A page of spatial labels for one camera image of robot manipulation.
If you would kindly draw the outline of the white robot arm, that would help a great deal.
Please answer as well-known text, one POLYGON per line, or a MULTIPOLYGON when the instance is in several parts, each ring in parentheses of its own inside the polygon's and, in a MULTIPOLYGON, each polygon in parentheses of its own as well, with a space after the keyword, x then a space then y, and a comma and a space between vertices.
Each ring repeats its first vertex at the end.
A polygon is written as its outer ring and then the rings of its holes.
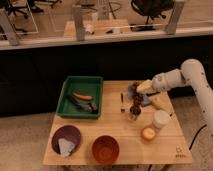
POLYGON ((142 82, 136 89, 140 94, 169 91, 177 87, 191 86, 207 127, 213 135, 213 89, 210 87, 202 63, 196 59, 185 60, 179 69, 155 75, 142 82))

